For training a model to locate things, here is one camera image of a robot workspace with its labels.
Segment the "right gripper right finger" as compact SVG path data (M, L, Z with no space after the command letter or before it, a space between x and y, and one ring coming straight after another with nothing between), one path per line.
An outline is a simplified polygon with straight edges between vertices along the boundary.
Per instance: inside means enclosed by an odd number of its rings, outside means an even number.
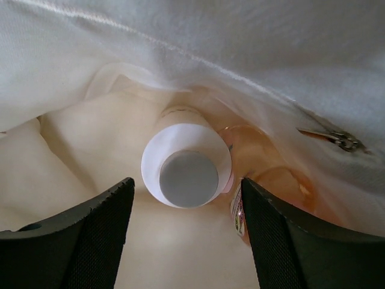
M241 182L260 288L384 288L384 238L319 219Z

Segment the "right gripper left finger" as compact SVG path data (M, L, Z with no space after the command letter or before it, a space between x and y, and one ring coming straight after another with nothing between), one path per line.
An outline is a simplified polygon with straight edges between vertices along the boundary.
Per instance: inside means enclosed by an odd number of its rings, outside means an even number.
M1 231L1 288L114 288L135 183L17 231Z

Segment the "orange bottle pink cap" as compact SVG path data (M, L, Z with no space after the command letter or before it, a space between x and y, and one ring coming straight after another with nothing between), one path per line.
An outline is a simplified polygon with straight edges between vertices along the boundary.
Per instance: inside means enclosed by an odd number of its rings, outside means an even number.
M301 171L291 168L268 136L248 125L226 127L219 132L229 148L232 174L219 201L229 209L233 227L249 245L241 197L241 181L249 178L276 197L308 213L315 212L316 189Z

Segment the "beige bottle round cap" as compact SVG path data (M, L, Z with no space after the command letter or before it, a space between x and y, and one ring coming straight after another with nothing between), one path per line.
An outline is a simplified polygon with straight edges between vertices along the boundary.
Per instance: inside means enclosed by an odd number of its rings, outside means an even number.
M201 207L224 191L231 174L227 145L197 110L162 112L141 159L141 176L154 198L175 208Z

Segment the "tan canvas tote bag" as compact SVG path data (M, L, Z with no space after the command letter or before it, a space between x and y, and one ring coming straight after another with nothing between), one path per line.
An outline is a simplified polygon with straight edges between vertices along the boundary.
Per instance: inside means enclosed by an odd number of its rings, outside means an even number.
M383 1L2 1L1 231L132 178L114 288L260 288L221 193L175 208L144 185L174 106L262 131L309 214L384 238Z

